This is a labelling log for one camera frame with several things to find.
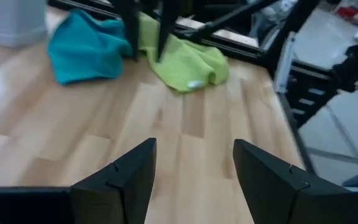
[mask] cloth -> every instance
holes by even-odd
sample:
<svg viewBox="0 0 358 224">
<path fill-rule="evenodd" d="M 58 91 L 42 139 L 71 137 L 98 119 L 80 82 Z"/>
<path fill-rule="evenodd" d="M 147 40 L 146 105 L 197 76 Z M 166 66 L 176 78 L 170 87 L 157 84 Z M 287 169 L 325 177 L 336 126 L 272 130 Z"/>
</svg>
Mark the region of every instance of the cloth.
<svg viewBox="0 0 358 224">
<path fill-rule="evenodd" d="M 160 62 L 156 62 L 159 24 L 146 14 L 140 16 L 140 49 L 146 51 L 152 70 L 168 86 L 189 92 L 218 85 L 229 77 L 225 56 L 214 47 L 205 47 L 171 35 Z"/>
<path fill-rule="evenodd" d="M 57 27 L 48 54 L 61 85 L 93 78 L 117 78 L 122 57 L 132 55 L 122 21 L 97 21 L 85 11 L 73 10 Z"/>
</svg>

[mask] gray bin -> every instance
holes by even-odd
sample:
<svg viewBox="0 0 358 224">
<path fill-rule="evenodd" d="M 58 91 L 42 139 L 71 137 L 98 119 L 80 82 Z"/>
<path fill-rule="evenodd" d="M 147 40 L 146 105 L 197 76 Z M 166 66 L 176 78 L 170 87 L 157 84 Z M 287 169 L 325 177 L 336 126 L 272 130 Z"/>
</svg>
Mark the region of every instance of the gray bin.
<svg viewBox="0 0 358 224">
<path fill-rule="evenodd" d="M 20 47 L 47 36 L 46 0 L 0 0 L 0 45 Z"/>
</svg>

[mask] red object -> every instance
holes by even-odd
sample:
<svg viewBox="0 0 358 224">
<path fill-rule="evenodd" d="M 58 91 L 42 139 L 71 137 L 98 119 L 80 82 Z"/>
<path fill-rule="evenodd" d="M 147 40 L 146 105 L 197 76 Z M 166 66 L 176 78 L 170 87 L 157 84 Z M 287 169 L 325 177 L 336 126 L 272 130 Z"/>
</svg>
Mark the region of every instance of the red object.
<svg viewBox="0 0 358 224">
<path fill-rule="evenodd" d="M 355 15 L 358 14 L 358 9 L 353 6 L 340 7 L 337 10 L 337 14 L 341 17 L 352 19 Z"/>
</svg>

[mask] teal towel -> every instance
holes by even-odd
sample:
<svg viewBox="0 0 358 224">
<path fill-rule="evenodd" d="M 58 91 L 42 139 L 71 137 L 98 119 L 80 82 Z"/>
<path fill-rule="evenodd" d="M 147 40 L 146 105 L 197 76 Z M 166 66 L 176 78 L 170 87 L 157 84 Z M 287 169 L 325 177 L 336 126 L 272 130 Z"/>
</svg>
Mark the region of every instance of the teal towel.
<svg viewBox="0 0 358 224">
<path fill-rule="evenodd" d="M 122 21 L 97 21 L 73 10 L 50 39 L 48 54 L 61 85 L 93 78 L 117 78 L 122 57 L 132 55 Z"/>
</svg>

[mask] wood grain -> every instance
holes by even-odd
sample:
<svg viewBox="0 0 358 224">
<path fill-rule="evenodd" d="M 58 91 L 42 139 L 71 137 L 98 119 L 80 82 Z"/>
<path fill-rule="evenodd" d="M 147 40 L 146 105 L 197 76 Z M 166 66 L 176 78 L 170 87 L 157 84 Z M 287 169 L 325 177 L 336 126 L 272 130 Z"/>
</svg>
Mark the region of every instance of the wood grain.
<svg viewBox="0 0 358 224">
<path fill-rule="evenodd" d="M 48 10 L 50 34 L 66 14 Z M 0 47 L 0 185 L 70 185 L 156 137 L 146 223 L 252 223 L 234 170 L 233 141 L 245 139 L 302 167 L 264 68 L 228 59 L 226 83 L 181 95 L 143 57 L 126 60 L 117 80 L 60 86 L 46 46 Z"/>
</svg>

